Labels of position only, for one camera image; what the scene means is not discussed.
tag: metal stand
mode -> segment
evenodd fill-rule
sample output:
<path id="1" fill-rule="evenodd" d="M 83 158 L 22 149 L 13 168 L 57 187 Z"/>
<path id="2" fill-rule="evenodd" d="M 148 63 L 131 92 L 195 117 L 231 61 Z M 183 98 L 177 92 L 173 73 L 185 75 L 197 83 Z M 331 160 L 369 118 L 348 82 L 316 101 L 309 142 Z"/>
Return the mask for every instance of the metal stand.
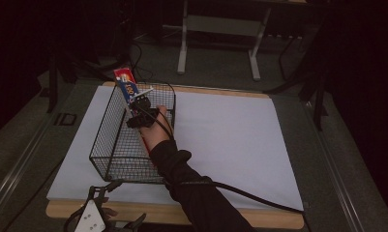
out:
<path id="1" fill-rule="evenodd" d="M 253 49 L 249 50 L 249 59 L 253 78 L 255 81 L 260 80 L 259 68 L 257 66 L 256 54 L 259 50 L 260 43 L 263 38 L 263 33 L 271 13 L 271 8 L 268 8 L 264 13 L 263 20 L 241 20 L 221 17 L 210 17 L 201 15 L 188 14 L 188 0 L 184 1 L 184 16 L 182 19 L 182 44 L 179 52 L 178 74 L 185 73 L 187 61 L 187 33 L 188 30 L 221 33 L 229 35 L 252 36 L 256 38 Z"/>

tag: black sleeve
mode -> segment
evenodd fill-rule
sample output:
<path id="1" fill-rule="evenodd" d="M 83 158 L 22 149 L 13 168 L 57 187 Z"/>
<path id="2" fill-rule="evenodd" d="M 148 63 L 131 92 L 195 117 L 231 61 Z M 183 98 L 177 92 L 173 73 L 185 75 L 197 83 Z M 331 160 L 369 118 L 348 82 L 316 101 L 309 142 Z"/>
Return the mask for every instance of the black sleeve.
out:
<path id="1" fill-rule="evenodd" d="M 255 231 L 226 198 L 212 186 L 178 186 L 178 183 L 203 180 L 187 164 L 191 153 L 178 151 L 175 141 L 167 140 L 151 151 L 158 172 L 171 184 L 171 197 L 178 201 L 195 231 Z"/>

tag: white paper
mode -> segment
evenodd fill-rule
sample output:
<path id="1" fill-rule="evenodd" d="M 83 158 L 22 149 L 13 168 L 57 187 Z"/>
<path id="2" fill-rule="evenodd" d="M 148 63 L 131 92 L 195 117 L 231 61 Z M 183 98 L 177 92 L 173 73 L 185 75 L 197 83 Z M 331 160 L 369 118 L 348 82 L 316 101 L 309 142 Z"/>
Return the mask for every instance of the white paper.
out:
<path id="1" fill-rule="evenodd" d="M 105 183 L 88 159 L 112 87 L 99 87 L 48 193 L 48 199 L 85 199 Z M 266 200 L 303 210 L 275 107 L 270 99 L 176 93 L 175 139 L 193 153 L 201 175 Z M 266 209 L 222 190 L 236 208 Z M 178 204 L 161 185 L 123 184 L 110 200 Z"/>

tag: table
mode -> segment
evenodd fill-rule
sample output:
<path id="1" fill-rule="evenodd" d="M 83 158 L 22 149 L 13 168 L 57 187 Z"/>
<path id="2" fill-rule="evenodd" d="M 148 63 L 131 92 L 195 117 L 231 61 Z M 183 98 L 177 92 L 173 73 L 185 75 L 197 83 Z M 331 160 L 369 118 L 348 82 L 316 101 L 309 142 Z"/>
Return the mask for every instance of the table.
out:
<path id="1" fill-rule="evenodd" d="M 224 162 L 223 164 L 219 165 L 219 168 L 206 168 L 206 165 L 201 163 L 202 160 L 205 160 L 205 157 L 195 155 L 203 154 L 203 151 L 201 151 L 201 149 L 206 148 L 206 144 L 203 144 L 202 146 L 195 146 L 193 145 L 195 143 L 192 143 L 192 141 L 195 141 L 200 137 L 204 136 L 204 134 L 201 133 L 202 131 L 209 129 L 205 132 L 205 134 L 212 135 L 211 131 L 219 131 L 214 130 L 214 128 L 218 128 L 218 126 L 220 125 L 217 124 L 213 127 L 206 127 L 202 128 L 202 130 L 192 131 L 190 135 L 190 140 L 188 140 L 187 138 L 184 138 L 184 135 L 181 133 L 181 131 L 183 131 L 183 128 L 189 128 L 192 126 L 189 124 L 191 120 L 185 120 L 187 118 L 186 113 L 188 112 L 189 115 L 191 115 L 192 112 L 190 113 L 190 111 L 186 111 L 184 108 L 186 108 L 187 106 L 189 108 L 196 108 L 198 105 L 206 106 L 207 104 L 211 103 L 214 98 L 218 100 L 217 104 L 220 106 L 220 108 L 218 108 L 216 111 L 220 111 L 219 109 L 224 108 L 224 105 L 228 108 L 231 107 L 231 105 L 229 105 L 229 102 L 225 102 L 224 100 L 231 101 L 232 99 L 235 99 L 236 101 L 245 102 L 263 102 L 263 104 L 266 103 L 267 105 L 269 105 L 269 102 L 271 102 L 270 99 L 268 99 L 265 95 L 253 93 L 224 90 L 206 90 L 198 88 L 174 88 L 176 91 L 178 102 L 176 107 L 177 116 L 175 123 L 175 136 L 177 137 L 178 147 L 184 149 L 188 148 L 187 150 L 193 152 L 194 156 L 190 160 L 190 165 L 195 168 L 199 173 L 201 173 L 202 175 L 211 176 L 215 181 L 221 181 L 226 183 L 226 178 L 224 178 L 222 175 L 219 175 L 218 173 L 229 173 L 223 172 L 225 166 L 229 167 L 229 156 L 226 155 L 224 157 Z M 47 196 L 50 201 L 47 206 L 46 213 L 52 218 L 67 218 L 72 212 L 77 210 L 81 204 L 83 204 L 87 196 L 88 188 L 90 186 L 106 185 L 106 183 L 102 181 L 101 177 L 98 175 L 97 171 L 92 166 L 91 162 L 88 160 L 89 152 L 87 151 L 91 150 L 93 139 L 95 139 L 96 131 L 98 130 L 98 124 L 92 122 L 98 122 L 98 120 L 100 120 L 101 122 L 101 115 L 104 114 L 104 111 L 101 111 L 101 106 L 107 104 L 107 101 L 109 100 L 109 91 L 112 91 L 112 87 L 110 86 L 99 87 L 99 89 L 97 90 L 96 95 L 91 101 L 88 111 L 81 123 L 81 126 L 78 129 L 77 135 L 75 136 L 75 139 L 66 156 L 66 159 L 64 160 L 64 163 L 62 164 L 60 171 L 58 172 L 57 177 L 55 178 L 54 183 L 51 186 L 51 189 Z M 205 98 L 208 101 L 194 101 L 190 104 L 183 104 L 183 102 L 186 102 L 186 100 L 184 100 L 185 97 L 192 98 L 193 96 L 195 96 L 195 98 Z M 237 107 L 235 108 L 239 110 L 239 113 L 241 113 L 243 112 L 243 107 L 249 108 L 248 105 L 237 105 Z M 276 112 L 266 114 L 266 116 L 268 115 L 274 115 L 276 117 Z M 205 118 L 200 119 L 202 121 L 202 125 L 206 124 L 206 122 L 203 122 L 204 119 Z M 273 127 L 275 128 L 275 131 L 271 131 L 269 132 L 269 134 L 265 134 L 266 137 L 264 137 L 263 140 L 266 143 L 271 143 L 269 141 L 269 138 L 278 140 L 280 146 L 263 145 L 265 146 L 265 150 L 267 151 L 267 154 L 264 154 L 263 157 L 261 157 L 259 154 L 257 154 L 256 157 L 253 157 L 252 151 L 249 151 L 249 154 L 246 154 L 246 159 L 238 160 L 236 163 L 234 163 L 234 165 L 240 165 L 241 162 L 245 163 L 246 165 L 252 165 L 252 162 L 254 162 L 253 160 L 255 158 L 257 158 L 256 160 L 263 160 L 263 162 L 261 161 L 257 165 L 264 165 L 262 168 L 263 170 L 261 171 L 265 172 L 261 173 L 261 175 L 253 175 L 252 180 L 254 181 L 254 183 L 251 183 L 251 185 L 258 186 L 255 183 L 263 183 L 263 186 L 265 188 L 251 189 L 251 191 L 262 190 L 264 192 L 261 194 L 263 196 L 268 197 L 268 200 L 273 199 L 269 199 L 269 197 L 277 197 L 272 201 L 276 201 L 277 203 L 282 203 L 287 206 L 303 210 L 300 194 L 297 189 L 296 182 L 294 180 L 293 171 L 291 169 L 290 163 L 288 162 L 288 156 L 285 150 L 284 142 L 283 139 L 280 139 L 282 133 L 280 132 L 280 129 L 278 130 L 279 123 L 275 123 L 275 120 L 273 120 L 272 122 L 268 118 L 264 118 L 264 120 L 269 121 L 270 123 L 263 124 L 264 121 L 260 120 L 260 122 L 262 122 L 262 125 L 265 125 L 264 127 Z M 242 127 L 255 128 L 254 125 L 258 125 L 260 123 L 249 122 L 249 120 L 245 121 L 248 125 L 238 125 L 241 125 Z M 243 145 L 241 146 L 241 144 L 243 143 L 255 142 L 252 142 L 251 139 L 235 141 L 236 146 L 242 148 L 244 147 Z M 229 144 L 232 143 L 226 144 L 226 149 L 232 149 L 232 146 L 229 146 Z M 220 149 L 223 149 L 221 146 L 217 145 L 218 144 L 212 147 L 219 147 Z M 269 169 L 272 166 L 280 166 L 280 168 Z M 247 169 L 249 170 L 246 170 L 246 168 L 242 168 L 241 172 L 246 173 L 247 171 L 252 170 L 252 168 Z M 239 176 L 238 178 L 236 178 L 239 180 L 232 180 L 230 183 L 227 184 L 232 184 L 239 189 L 248 188 L 246 187 L 246 185 L 244 185 L 244 183 L 246 182 L 243 181 L 244 177 L 241 177 L 241 173 L 235 176 Z M 226 196 L 226 198 L 229 199 L 229 201 L 231 201 L 232 205 L 234 205 L 254 227 L 299 229 L 302 228 L 304 225 L 303 218 L 300 214 L 289 213 L 281 210 L 272 209 L 266 206 L 260 206 L 254 204 L 254 202 L 250 203 L 250 201 L 246 201 L 243 198 L 238 199 L 236 198 L 237 196 L 233 196 L 232 193 L 226 191 L 222 191 L 222 193 Z M 142 213 L 146 213 L 146 222 L 174 224 L 189 223 L 179 204 L 172 201 L 168 195 L 167 190 L 160 185 L 126 183 L 120 188 L 110 193 L 109 197 L 110 201 L 105 205 L 119 212 L 119 215 L 115 217 L 114 220 L 132 221 L 137 219 Z"/>

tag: white stand leg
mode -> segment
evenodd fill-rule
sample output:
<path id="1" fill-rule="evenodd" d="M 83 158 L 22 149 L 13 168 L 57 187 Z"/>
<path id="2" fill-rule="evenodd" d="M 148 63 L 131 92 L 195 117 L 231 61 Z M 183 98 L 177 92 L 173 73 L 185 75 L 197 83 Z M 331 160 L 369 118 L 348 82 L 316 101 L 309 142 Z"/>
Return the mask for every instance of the white stand leg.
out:
<path id="1" fill-rule="evenodd" d="M 182 44 L 179 52 L 178 74 L 185 73 L 185 64 L 187 63 L 187 33 L 188 33 L 188 0 L 184 1 L 184 18 L 182 20 Z"/>
<path id="2" fill-rule="evenodd" d="M 259 50 L 260 43 L 262 42 L 263 33 L 265 32 L 266 24 L 268 22 L 271 9 L 268 8 L 265 12 L 263 21 L 260 23 L 259 31 L 257 32 L 256 42 L 254 43 L 254 49 L 249 50 L 249 61 L 251 63 L 252 76 L 254 81 L 260 80 L 259 67 L 257 66 L 256 54 Z"/>

